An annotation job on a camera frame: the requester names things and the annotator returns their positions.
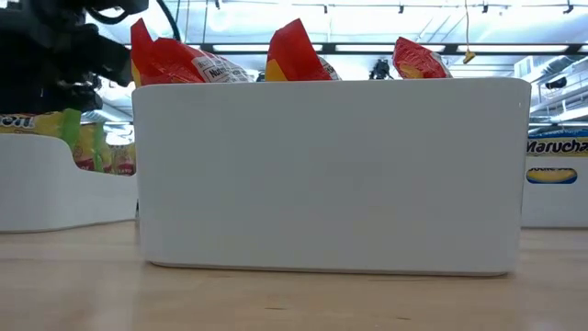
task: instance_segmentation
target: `maruchan label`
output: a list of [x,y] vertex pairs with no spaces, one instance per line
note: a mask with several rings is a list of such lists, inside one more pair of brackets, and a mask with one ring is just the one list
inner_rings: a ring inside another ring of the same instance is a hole
[[588,138],[536,139],[526,143],[530,156],[588,156]]
[[35,127],[35,119],[33,117],[20,116],[1,116],[0,125],[4,127],[15,127],[22,129],[33,129]]

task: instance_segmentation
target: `wooden surface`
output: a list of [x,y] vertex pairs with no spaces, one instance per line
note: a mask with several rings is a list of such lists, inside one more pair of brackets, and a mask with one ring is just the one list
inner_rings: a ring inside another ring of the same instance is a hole
[[587,330],[588,231],[521,246],[474,279],[162,268],[133,223],[2,234],[0,330]]

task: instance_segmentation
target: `yellow package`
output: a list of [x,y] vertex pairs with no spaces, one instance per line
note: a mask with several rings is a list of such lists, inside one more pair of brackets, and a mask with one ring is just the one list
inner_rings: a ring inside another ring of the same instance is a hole
[[103,134],[103,138],[100,140],[100,147],[98,153],[100,154],[100,161],[102,161],[102,168],[104,172],[107,174],[114,173],[114,168],[112,166],[112,150],[108,147],[107,136]]
[[110,146],[113,151],[113,168],[117,175],[132,176],[136,171],[135,143]]
[[74,109],[40,115],[0,114],[0,133],[39,134],[63,139],[73,150],[82,113]]
[[80,127],[80,134],[73,149],[73,160],[83,170],[102,172],[102,160],[100,158],[100,144],[104,139],[104,123],[84,124]]

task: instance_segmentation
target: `red snack bag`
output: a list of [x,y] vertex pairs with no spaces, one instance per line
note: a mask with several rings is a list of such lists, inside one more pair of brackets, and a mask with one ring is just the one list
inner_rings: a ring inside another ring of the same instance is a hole
[[142,19],[130,28],[130,42],[132,76],[137,87],[250,81],[243,68],[221,56],[195,50],[168,38],[153,41]]
[[300,19],[274,33],[267,51],[266,81],[332,80],[332,76],[338,77],[312,48]]
[[396,40],[392,58],[402,78],[452,78],[441,56],[403,37]]

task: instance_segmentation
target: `white storage bin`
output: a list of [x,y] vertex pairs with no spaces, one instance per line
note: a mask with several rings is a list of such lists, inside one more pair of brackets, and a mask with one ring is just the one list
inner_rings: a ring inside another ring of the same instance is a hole
[[529,98],[510,78],[139,88],[142,252],[206,268],[511,271]]
[[577,179],[570,184],[533,184],[525,180],[524,227],[588,227],[588,158],[528,156],[533,168],[571,168]]
[[0,134],[0,232],[58,230],[135,217],[137,179],[78,168],[61,139]]

